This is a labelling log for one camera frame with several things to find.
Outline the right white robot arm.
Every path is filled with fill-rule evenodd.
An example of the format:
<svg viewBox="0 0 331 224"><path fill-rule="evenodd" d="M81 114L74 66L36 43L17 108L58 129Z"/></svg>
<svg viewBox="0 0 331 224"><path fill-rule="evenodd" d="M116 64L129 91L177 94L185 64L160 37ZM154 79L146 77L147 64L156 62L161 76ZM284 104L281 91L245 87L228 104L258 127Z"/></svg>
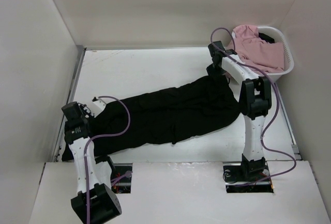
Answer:
<svg viewBox="0 0 331 224"><path fill-rule="evenodd" d="M245 121L242 161L239 166L224 166L224 177L228 183L252 182L266 169L260 138L266 116L272 106L271 84L267 77L241 66L240 59L233 50L227 51L232 58L225 56L220 51L222 47L221 41L208 45L212 64L207 67L207 73L212 77L228 73L241 85L238 103Z"/></svg>

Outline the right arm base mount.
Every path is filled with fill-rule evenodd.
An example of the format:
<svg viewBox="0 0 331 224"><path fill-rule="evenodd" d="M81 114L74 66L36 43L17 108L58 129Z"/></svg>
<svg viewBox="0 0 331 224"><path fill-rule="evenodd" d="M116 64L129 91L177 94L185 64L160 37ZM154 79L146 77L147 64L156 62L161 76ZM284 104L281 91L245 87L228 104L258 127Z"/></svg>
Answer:
<svg viewBox="0 0 331 224"><path fill-rule="evenodd" d="M239 163L229 163L223 166L223 180L227 193L273 193L268 165L263 169L245 174Z"/></svg>

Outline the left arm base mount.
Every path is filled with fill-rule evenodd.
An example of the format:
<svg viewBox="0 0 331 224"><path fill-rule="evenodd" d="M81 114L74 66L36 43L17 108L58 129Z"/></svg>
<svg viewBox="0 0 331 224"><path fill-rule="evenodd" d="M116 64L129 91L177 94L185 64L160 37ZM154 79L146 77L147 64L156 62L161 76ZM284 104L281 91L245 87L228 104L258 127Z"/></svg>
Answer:
<svg viewBox="0 0 331 224"><path fill-rule="evenodd" d="M115 194L131 193L133 164L116 163L114 166L115 170L111 174L111 190Z"/></svg>

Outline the black trousers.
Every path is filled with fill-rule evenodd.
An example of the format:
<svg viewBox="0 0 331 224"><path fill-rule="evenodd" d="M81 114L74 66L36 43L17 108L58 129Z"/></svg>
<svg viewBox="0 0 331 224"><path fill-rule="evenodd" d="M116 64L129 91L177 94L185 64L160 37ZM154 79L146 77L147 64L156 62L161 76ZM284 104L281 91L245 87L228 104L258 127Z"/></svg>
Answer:
<svg viewBox="0 0 331 224"><path fill-rule="evenodd" d="M110 155L144 144L184 141L231 125L239 104L225 76L201 77L171 87L108 103L88 121L95 156Z"/></svg>

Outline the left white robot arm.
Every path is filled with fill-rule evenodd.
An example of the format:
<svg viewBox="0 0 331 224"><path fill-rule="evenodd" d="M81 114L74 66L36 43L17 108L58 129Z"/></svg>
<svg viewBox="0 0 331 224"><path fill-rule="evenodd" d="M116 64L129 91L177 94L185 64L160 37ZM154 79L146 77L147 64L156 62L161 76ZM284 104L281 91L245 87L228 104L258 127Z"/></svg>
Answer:
<svg viewBox="0 0 331 224"><path fill-rule="evenodd" d="M88 119L91 112L71 102L62 107L66 118L64 140L77 173L77 194L71 207L82 223L106 223L122 214L121 205L111 190L116 169L110 158L95 159Z"/></svg>

